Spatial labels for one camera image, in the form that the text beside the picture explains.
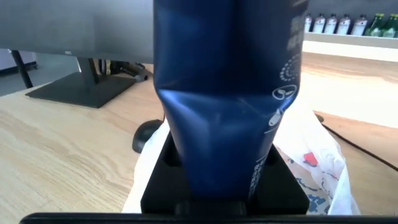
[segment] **black monitor base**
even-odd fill
[[[164,215],[298,215],[306,214],[308,206],[307,195],[274,146],[250,201],[194,199],[171,134],[141,199],[142,213]]]
[[[94,62],[90,58],[78,58],[78,64],[81,72],[70,74],[26,95],[43,100],[100,108],[136,82],[133,77],[97,75]]]

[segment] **white printed logo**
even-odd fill
[[[272,91],[272,96],[277,100],[289,99],[297,91],[296,85],[286,85]]]
[[[282,118],[282,112],[280,109],[276,109],[275,114],[271,117],[271,119],[268,122],[269,126],[274,126],[275,124],[277,124],[280,119]]]
[[[300,74],[300,56],[301,54],[294,55],[282,68],[279,75],[282,81],[292,81]]]

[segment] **white plastic bag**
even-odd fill
[[[141,198],[169,131],[166,120],[146,142],[134,170],[134,185],[123,212],[141,213]],[[351,195],[340,146],[299,98],[285,112],[274,144],[282,151],[282,157],[307,193],[310,209],[312,205],[319,206],[322,203],[322,209],[309,210],[310,214],[359,214]]]
[[[326,212],[328,215],[359,215],[359,209],[351,194],[348,171],[340,145],[320,124],[313,111],[298,97],[285,112],[274,144],[295,163],[309,171],[317,186],[309,187],[300,183],[312,200],[309,191],[326,193]]]

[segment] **shelf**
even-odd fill
[[[337,34],[314,34],[309,32],[304,35],[304,40],[332,43],[332,44],[348,44],[348,45],[357,45],[357,46],[398,49],[397,38],[365,37],[365,36],[337,35]]]

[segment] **blue plastic bottle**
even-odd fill
[[[299,90],[307,5],[154,1],[155,89],[194,197],[254,192]]]

